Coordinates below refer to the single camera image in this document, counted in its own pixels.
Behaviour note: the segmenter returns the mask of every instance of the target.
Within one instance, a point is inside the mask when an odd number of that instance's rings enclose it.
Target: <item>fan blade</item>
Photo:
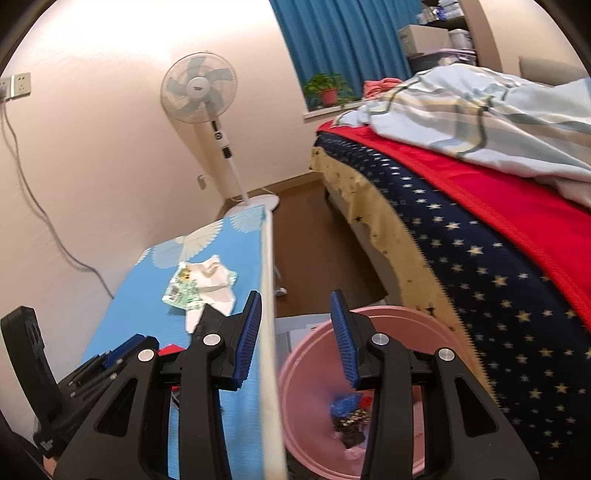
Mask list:
[[[168,79],[168,82],[166,83],[166,89],[175,95],[187,95],[186,85],[177,82],[173,78]]]
[[[217,113],[223,108],[222,95],[215,88],[209,90],[209,98],[205,100],[205,108],[207,108],[209,118],[216,117]]]
[[[189,66],[187,67],[187,77],[189,79],[199,77],[199,70],[204,61],[205,57],[195,57],[189,61]]]
[[[202,104],[202,101],[199,100],[196,102],[195,100],[191,100],[187,105],[183,108],[176,111],[177,116],[191,116],[195,113],[195,111],[199,108]]]
[[[233,78],[230,69],[212,70],[203,76],[210,82],[214,82],[215,80],[232,80]]]

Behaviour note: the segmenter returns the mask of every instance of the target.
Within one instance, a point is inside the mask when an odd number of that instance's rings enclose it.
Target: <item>cable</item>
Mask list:
[[[7,109],[6,109],[5,92],[0,92],[0,103],[2,104],[2,113],[4,114],[4,118],[6,119],[6,124],[8,125],[8,129],[10,130],[10,133],[12,134],[12,137],[14,139],[14,146],[15,146],[14,150],[9,145],[8,139],[6,139],[7,140],[8,149],[10,150],[12,156],[14,157],[14,160],[15,160],[15,162],[17,164],[18,174],[19,174],[19,176],[20,176],[20,178],[22,180],[23,185],[25,186],[25,189],[27,190],[27,193],[29,194],[29,197],[31,198],[31,200],[33,201],[33,203],[35,204],[35,206],[39,209],[39,211],[42,214],[42,215],[39,215],[39,217],[47,224],[47,226],[49,227],[49,230],[51,232],[51,235],[53,236],[53,239],[57,243],[57,246],[66,255],[66,257],[69,258],[75,264],[77,264],[77,265],[81,266],[82,268],[84,268],[85,270],[88,270],[89,272],[94,273],[94,275],[96,275],[97,278],[100,280],[100,283],[105,288],[105,291],[107,292],[107,294],[109,295],[109,297],[111,297],[111,299],[114,299],[115,296],[111,293],[111,290],[109,289],[109,286],[107,285],[105,279],[100,274],[100,272],[96,268],[91,267],[90,265],[87,265],[84,262],[81,262],[80,260],[78,260],[64,246],[64,243],[61,241],[60,236],[57,234],[57,231],[56,231],[55,227],[53,226],[53,223],[51,222],[51,220],[49,218],[49,215],[43,209],[43,207],[39,204],[39,202],[37,201],[37,198],[35,198],[35,196],[33,195],[33,192],[31,191],[31,187],[29,186],[29,183],[27,182],[27,178],[25,177],[25,173],[22,170],[21,155],[20,155],[20,151],[19,151],[19,148],[18,148],[17,135],[14,132],[14,129],[12,128],[12,125],[10,123],[10,120],[8,119],[8,112],[7,112]]]

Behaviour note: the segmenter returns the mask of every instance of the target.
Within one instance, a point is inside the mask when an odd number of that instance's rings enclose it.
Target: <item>red flower pot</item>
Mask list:
[[[324,106],[332,106],[334,105],[339,98],[339,91],[336,88],[331,88],[330,90],[324,90],[320,92],[320,100],[322,100],[322,104]]]

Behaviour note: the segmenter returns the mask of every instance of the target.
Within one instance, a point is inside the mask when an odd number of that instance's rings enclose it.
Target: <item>white tissue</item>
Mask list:
[[[193,333],[201,319],[205,304],[211,305],[216,310],[228,316],[232,313],[236,297],[232,292],[232,285],[236,281],[236,274],[226,268],[218,255],[202,263],[187,263],[190,274],[189,279],[197,282],[199,294],[203,303],[192,310],[187,310],[185,315],[185,330]]]

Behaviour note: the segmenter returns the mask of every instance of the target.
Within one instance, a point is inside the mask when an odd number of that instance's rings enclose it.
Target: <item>standing fan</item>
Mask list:
[[[227,215],[234,215],[257,205],[265,205],[269,210],[274,210],[279,204],[277,195],[248,197],[240,183],[228,138],[218,120],[219,115],[233,102],[236,84],[236,72],[225,58],[211,52],[194,53],[180,59],[166,72],[160,89],[162,105],[181,122],[211,124],[217,144],[230,164],[242,196],[242,201],[231,208]]]

